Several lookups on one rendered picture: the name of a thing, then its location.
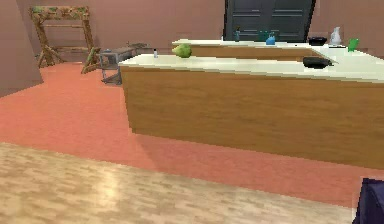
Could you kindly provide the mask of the wooden counter with white top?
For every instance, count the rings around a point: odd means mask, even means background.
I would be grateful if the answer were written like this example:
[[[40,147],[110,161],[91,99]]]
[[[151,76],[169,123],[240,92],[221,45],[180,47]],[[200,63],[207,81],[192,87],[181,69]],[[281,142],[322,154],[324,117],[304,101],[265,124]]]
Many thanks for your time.
[[[190,45],[189,58],[120,63],[134,133],[384,170],[384,60],[304,43]]]

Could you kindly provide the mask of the grey metal side table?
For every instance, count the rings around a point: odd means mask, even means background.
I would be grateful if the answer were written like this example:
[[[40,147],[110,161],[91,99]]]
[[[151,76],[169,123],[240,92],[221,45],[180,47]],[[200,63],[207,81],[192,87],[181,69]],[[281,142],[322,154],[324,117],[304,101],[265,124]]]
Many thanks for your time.
[[[125,47],[103,50],[99,55],[102,82],[104,84],[121,85],[122,78],[119,63],[136,56],[145,49],[149,49],[146,43],[127,43]],[[107,76],[107,70],[116,70],[116,73]]]

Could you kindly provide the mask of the dark grey double door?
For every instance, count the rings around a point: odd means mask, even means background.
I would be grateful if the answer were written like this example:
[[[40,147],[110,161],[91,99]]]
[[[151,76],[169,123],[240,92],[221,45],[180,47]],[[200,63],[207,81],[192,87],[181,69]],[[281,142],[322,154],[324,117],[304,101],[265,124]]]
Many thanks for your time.
[[[271,32],[277,42],[305,43],[316,0],[225,0],[223,39],[265,41]]]

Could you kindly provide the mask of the black frying pan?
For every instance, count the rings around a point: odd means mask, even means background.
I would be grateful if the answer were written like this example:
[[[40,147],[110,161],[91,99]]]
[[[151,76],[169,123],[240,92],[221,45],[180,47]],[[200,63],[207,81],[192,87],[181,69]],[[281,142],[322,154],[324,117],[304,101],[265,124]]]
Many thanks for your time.
[[[332,66],[333,63],[331,60],[321,57],[304,57],[303,65],[307,68],[324,69],[327,66]]]

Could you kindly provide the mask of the white glass vase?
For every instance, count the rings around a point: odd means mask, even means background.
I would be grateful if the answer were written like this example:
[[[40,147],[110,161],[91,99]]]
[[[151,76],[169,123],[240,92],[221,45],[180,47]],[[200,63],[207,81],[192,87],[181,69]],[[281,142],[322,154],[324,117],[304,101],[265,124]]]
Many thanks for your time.
[[[329,44],[330,45],[340,45],[341,42],[342,42],[342,40],[341,40],[341,36],[340,36],[340,28],[335,27],[333,32],[331,33]]]

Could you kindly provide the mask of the wooden shelf rack with plants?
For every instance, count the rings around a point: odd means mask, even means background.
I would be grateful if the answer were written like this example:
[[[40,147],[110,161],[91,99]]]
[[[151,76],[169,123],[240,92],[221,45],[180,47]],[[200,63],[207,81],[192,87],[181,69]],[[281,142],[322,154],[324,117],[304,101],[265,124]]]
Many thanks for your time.
[[[90,9],[88,6],[31,6],[29,15],[35,27],[40,43],[38,66],[40,68],[64,63],[66,54],[82,53],[88,56],[94,42],[90,25]],[[57,35],[65,31],[80,31],[84,39],[79,42],[65,44],[53,39],[53,32]]]

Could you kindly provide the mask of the dark navy furniture corner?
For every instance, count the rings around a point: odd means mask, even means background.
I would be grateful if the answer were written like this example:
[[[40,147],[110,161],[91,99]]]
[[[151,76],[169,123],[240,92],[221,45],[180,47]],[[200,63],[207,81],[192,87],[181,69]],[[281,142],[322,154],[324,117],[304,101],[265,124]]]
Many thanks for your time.
[[[352,224],[384,224],[384,181],[364,178]]]

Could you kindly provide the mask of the small wooden leaning frame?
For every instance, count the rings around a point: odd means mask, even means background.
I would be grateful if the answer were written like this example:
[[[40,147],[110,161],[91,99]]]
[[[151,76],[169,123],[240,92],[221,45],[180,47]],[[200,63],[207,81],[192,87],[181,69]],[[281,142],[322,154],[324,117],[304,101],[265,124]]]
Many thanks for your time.
[[[83,68],[81,71],[82,74],[86,74],[88,72],[94,71],[99,67],[98,54],[99,54],[100,50],[101,50],[100,47],[92,47],[91,48],[91,50],[87,56],[86,62],[83,65]]]

